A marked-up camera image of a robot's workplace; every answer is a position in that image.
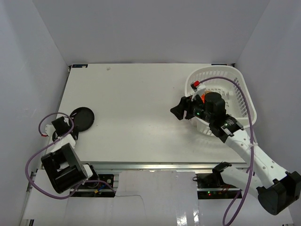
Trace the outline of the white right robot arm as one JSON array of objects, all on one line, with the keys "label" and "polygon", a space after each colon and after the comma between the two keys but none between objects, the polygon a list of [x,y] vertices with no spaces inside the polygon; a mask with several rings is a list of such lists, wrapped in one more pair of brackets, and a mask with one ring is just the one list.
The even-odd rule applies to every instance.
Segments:
[{"label": "white right robot arm", "polygon": [[234,150],[248,165],[243,173],[228,162],[221,162],[207,176],[208,182],[222,188],[226,184],[243,190],[258,199],[271,215],[277,215],[299,199],[301,176],[274,162],[253,140],[234,117],[226,113],[225,101],[217,92],[205,92],[199,81],[191,83],[193,95],[182,97],[171,108],[177,119],[198,118],[209,124],[211,133]]}]

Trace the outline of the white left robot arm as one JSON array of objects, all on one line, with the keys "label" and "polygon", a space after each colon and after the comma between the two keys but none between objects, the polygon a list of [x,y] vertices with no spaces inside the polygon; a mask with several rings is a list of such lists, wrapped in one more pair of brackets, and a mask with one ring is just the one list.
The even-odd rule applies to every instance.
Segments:
[{"label": "white left robot arm", "polygon": [[74,116],[69,122],[64,117],[52,121],[57,134],[56,144],[41,157],[41,161],[51,185],[59,194],[83,182],[90,188],[99,184],[93,166],[82,163],[74,150],[79,132],[88,130],[94,119],[94,116]]}]

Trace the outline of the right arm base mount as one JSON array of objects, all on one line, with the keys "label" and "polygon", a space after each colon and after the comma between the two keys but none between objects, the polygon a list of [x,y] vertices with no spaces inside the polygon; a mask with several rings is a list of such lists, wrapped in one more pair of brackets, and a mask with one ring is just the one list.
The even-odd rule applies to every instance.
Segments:
[{"label": "right arm base mount", "polygon": [[233,199],[236,196],[239,189],[226,184],[221,177],[221,173],[231,166],[228,162],[221,162],[210,173],[198,173],[192,178],[197,183],[199,200]]}]

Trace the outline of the orange round plate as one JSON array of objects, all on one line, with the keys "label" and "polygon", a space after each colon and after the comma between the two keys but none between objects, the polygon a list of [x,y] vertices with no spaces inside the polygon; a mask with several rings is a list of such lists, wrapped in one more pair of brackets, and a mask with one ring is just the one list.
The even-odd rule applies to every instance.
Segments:
[{"label": "orange round plate", "polygon": [[202,95],[199,95],[201,100],[202,100],[202,103],[204,104],[205,103],[205,93],[203,93]]}]

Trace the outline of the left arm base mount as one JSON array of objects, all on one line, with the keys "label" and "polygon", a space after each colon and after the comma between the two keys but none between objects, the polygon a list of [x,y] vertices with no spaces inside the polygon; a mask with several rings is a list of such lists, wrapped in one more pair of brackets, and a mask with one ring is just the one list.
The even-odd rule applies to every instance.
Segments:
[{"label": "left arm base mount", "polygon": [[71,197],[78,198],[113,198],[118,187],[118,175],[113,174],[98,174],[96,179],[105,181],[109,184],[114,192],[103,182],[85,183]]}]

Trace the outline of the black round plate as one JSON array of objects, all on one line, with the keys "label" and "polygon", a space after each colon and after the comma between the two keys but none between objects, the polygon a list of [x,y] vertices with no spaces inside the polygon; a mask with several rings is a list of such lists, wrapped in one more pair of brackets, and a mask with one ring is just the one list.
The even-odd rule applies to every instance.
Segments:
[{"label": "black round plate", "polygon": [[84,132],[91,128],[94,123],[94,112],[88,107],[79,107],[72,111],[70,118],[74,125],[78,127],[79,132]]}]

